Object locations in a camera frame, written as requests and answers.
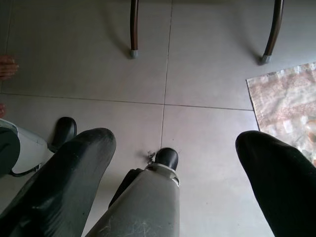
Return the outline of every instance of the fabric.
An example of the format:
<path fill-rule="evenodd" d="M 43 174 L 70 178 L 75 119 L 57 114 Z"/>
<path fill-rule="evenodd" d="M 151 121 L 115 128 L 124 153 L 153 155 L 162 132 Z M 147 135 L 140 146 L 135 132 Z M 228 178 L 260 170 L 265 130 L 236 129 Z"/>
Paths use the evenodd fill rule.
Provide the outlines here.
<path fill-rule="evenodd" d="M 258 131 L 239 135 L 236 150 L 275 237 L 316 236 L 316 168 L 296 148 Z"/>
<path fill-rule="evenodd" d="M 316 62 L 247 80 L 260 131 L 316 165 Z"/>

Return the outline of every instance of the metal chair leg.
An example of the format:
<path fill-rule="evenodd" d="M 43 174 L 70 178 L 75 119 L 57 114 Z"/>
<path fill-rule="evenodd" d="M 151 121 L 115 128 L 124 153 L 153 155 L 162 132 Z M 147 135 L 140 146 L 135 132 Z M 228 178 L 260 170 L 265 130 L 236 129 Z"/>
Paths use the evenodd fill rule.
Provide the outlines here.
<path fill-rule="evenodd" d="M 284 4 L 284 0 L 275 0 L 275 7 L 273 11 L 273 20 L 272 20 L 270 36 L 269 36 L 269 40 L 266 46 L 265 53 L 262 56 L 263 64 L 269 63 L 271 60 L 272 51 L 276 44 L 277 36 L 281 27 L 283 4 Z"/>
<path fill-rule="evenodd" d="M 138 0 L 131 0 L 130 6 L 130 44 L 132 58 L 138 57 L 138 36 L 137 36 L 137 21 L 138 21 Z"/>

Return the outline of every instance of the tile grout line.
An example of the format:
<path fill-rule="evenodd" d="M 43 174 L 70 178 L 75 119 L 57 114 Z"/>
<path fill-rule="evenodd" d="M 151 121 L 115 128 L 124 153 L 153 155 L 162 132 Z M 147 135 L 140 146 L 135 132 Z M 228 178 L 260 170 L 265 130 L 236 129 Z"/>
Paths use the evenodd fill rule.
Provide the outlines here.
<path fill-rule="evenodd" d="M 5 54 L 8 54 L 8 45 L 9 45 L 9 34 L 10 34 L 10 27 L 11 27 L 11 17 L 12 17 L 12 11 L 13 11 L 13 4 L 14 4 L 14 0 L 11 0 L 10 3 L 10 10 L 9 10 L 9 23 L 8 23 L 8 30 L 7 30 L 7 34 L 6 34 L 6 45 L 5 45 Z M 0 93 L 2 93 L 2 85 L 3 85 L 3 81 L 1 80 L 1 85 L 0 85 Z"/>
<path fill-rule="evenodd" d="M 204 108 L 204 109 L 218 109 L 218 110 L 237 110 L 237 111 L 253 111 L 250 109 L 235 109 L 225 107 L 212 107 L 212 106 L 196 106 L 196 105 L 177 105 L 177 104 L 162 104 L 162 103 L 150 103 L 150 102 L 134 102 L 124 100 L 104 100 L 104 99 L 87 99 L 87 98 L 74 98 L 74 97 L 62 97 L 62 96 L 46 96 L 46 95 L 26 95 L 16 93 L 0 93 L 0 95 L 14 95 L 14 96 L 28 96 L 28 97 L 42 97 L 42 98 L 55 98 L 55 99 L 68 99 L 68 100 L 90 100 L 90 101 L 103 101 L 103 102 L 116 102 L 116 103 L 130 103 L 140 105 L 167 105 L 167 106 L 179 106 L 179 107 L 190 107 L 190 108 Z"/>
<path fill-rule="evenodd" d="M 165 82 L 164 82 L 164 96 L 163 96 L 163 108 L 162 108 L 162 123 L 161 123 L 160 148 L 162 148 L 163 122 L 164 122 L 164 107 L 165 107 L 165 103 L 166 103 L 167 78 L 168 78 L 168 63 L 169 63 L 169 49 L 170 49 L 171 23 L 172 23 L 172 11 L 173 11 L 173 0 L 171 0 L 171 11 L 170 11 L 169 39 L 168 39 L 167 62 L 166 62 L 166 80 L 165 80 Z"/>

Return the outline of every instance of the rug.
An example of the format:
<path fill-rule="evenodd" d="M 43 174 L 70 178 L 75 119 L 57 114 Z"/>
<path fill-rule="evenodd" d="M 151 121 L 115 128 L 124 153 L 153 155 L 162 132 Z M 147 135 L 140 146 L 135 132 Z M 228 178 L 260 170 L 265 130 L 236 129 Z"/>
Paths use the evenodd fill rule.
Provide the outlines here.
<path fill-rule="evenodd" d="M 316 166 L 316 62 L 247 80 L 259 129 Z"/>

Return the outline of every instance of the floor tile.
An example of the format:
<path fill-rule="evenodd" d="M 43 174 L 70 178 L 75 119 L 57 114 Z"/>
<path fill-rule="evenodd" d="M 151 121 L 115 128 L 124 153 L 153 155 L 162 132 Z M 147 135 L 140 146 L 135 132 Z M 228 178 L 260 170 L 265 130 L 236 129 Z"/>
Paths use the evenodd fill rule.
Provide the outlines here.
<path fill-rule="evenodd" d="M 272 0 L 175 0 L 166 103 L 251 109 L 247 78 L 316 61 L 316 2 L 288 0 L 272 61 L 257 65 L 273 5 Z"/>
<path fill-rule="evenodd" d="M 76 120 L 78 132 L 106 127 L 114 133 L 117 149 L 99 186 L 85 232 L 108 209 L 110 200 L 127 172 L 133 168 L 145 168 L 147 151 L 160 148 L 161 105 L 16 95 L 0 95 L 0 101 L 7 105 L 6 120 L 48 141 L 56 121 L 63 116 Z"/>
<path fill-rule="evenodd" d="M 252 111 L 166 106 L 162 146 L 179 154 L 181 237 L 269 237 L 235 139 L 256 130 Z"/>
<path fill-rule="evenodd" d="M 0 55 L 5 54 L 12 0 L 0 1 Z"/>
<path fill-rule="evenodd" d="M 12 94 L 163 103 L 171 0 L 139 6 L 139 58 L 129 57 L 127 0 L 15 0 Z"/>

